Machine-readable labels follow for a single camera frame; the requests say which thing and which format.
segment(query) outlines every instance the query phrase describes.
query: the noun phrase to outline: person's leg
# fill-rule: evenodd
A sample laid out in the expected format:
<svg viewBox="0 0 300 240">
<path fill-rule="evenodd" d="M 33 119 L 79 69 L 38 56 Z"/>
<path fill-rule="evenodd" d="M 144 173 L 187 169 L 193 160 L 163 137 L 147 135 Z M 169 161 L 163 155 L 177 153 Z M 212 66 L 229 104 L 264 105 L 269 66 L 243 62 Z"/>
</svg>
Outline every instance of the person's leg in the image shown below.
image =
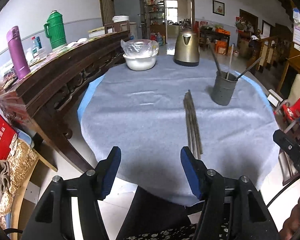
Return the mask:
<svg viewBox="0 0 300 240">
<path fill-rule="evenodd" d="M 116 240 L 190 224 L 184 206 L 158 198 L 138 187 Z"/>
</svg>

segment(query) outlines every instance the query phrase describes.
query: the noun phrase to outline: kettle base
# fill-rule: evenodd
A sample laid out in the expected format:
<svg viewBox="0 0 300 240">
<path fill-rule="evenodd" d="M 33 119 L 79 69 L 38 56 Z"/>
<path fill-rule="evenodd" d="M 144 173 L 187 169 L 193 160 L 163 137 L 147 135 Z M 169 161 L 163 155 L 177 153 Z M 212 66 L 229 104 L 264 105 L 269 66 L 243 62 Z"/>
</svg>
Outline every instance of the kettle base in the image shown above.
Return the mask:
<svg viewBox="0 0 300 240">
<path fill-rule="evenodd" d="M 187 67 L 195 67 L 195 66 L 199 65 L 199 61 L 197 61 L 197 62 L 185 62 L 185 61 L 177 60 L 175 58 L 173 59 L 173 61 L 175 63 L 177 63 L 178 65 L 187 66 Z"/>
</svg>

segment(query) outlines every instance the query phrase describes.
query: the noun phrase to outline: gold kettle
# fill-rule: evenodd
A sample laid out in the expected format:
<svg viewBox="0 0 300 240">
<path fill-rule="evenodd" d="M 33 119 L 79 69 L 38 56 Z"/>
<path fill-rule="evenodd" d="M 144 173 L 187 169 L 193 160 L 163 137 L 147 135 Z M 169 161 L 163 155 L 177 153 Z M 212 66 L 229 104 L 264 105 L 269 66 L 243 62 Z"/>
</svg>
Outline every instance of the gold kettle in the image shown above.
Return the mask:
<svg viewBox="0 0 300 240">
<path fill-rule="evenodd" d="M 179 32 L 173 61 L 179 65 L 194 67 L 199 65 L 199 37 L 189 29 Z"/>
</svg>

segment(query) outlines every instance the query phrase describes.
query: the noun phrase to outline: person's hand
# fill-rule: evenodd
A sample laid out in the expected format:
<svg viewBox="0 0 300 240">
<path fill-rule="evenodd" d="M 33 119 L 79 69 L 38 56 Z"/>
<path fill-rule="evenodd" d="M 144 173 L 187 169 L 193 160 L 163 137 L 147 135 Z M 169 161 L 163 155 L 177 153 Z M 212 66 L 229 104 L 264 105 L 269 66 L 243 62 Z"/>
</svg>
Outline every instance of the person's hand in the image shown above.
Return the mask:
<svg viewBox="0 0 300 240">
<path fill-rule="evenodd" d="M 293 234 L 300 227 L 300 198 L 298 204 L 294 206 L 290 217 L 283 223 L 283 227 L 279 232 L 281 240 L 290 240 Z"/>
</svg>

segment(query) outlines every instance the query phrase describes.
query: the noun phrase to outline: green thermos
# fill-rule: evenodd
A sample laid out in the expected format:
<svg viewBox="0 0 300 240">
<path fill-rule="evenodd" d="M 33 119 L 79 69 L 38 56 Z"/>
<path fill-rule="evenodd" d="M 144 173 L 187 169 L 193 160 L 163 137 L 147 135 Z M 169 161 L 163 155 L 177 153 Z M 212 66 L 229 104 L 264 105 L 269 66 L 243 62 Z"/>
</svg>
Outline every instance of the green thermos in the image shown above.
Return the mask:
<svg viewBox="0 0 300 240">
<path fill-rule="evenodd" d="M 50 39 L 52 50 L 61 49 L 61 47 L 67 45 L 62 14 L 52 11 L 47 23 L 44 25 L 44 31 L 47 38 Z"/>
</svg>

